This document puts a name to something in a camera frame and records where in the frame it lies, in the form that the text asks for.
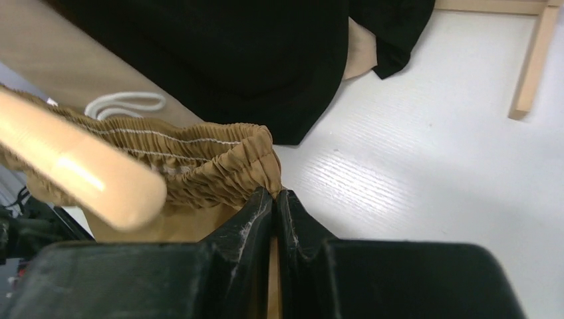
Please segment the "brown shorts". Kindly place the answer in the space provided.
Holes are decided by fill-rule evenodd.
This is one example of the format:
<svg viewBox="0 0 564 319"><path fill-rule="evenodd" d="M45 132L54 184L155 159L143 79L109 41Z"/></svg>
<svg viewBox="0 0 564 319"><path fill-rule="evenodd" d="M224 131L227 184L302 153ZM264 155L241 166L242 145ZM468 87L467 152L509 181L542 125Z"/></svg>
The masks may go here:
<svg viewBox="0 0 564 319"><path fill-rule="evenodd" d="M257 188L266 189L272 200L283 189L281 165L264 126L201 123L177 128L153 118L97 120L26 92L6 86L3 90L74 124L164 178L167 197L158 216L138 229L119 231L1 149L1 163L25 174L34 197L80 207L96 243L196 243L233 217ZM266 318L277 307L273 251L270 236Z"/></svg>

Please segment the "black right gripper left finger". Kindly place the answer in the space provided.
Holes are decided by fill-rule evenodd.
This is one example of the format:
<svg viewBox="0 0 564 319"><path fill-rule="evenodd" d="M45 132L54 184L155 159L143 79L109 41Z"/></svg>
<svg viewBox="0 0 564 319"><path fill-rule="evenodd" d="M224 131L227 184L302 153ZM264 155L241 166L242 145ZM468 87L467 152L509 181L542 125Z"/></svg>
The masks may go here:
<svg viewBox="0 0 564 319"><path fill-rule="evenodd" d="M66 241L33 258L2 318L266 318L273 200L257 188L196 243Z"/></svg>

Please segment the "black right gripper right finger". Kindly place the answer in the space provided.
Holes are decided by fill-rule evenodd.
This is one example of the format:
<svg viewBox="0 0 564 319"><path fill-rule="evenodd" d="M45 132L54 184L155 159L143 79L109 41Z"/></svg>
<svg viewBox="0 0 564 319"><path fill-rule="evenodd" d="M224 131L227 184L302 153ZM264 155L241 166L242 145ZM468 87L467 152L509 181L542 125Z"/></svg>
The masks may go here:
<svg viewBox="0 0 564 319"><path fill-rule="evenodd" d="M282 318L524 318L501 265L468 243L340 239L276 199Z"/></svg>

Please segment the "wooden hanger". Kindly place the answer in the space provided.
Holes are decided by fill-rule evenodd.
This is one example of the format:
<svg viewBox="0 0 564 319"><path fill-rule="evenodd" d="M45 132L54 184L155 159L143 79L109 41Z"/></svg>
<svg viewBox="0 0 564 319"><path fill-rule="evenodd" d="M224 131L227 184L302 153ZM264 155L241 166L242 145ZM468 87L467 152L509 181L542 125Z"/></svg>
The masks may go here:
<svg viewBox="0 0 564 319"><path fill-rule="evenodd" d="M166 202L159 173L7 90L1 149L119 231L145 226Z"/></svg>

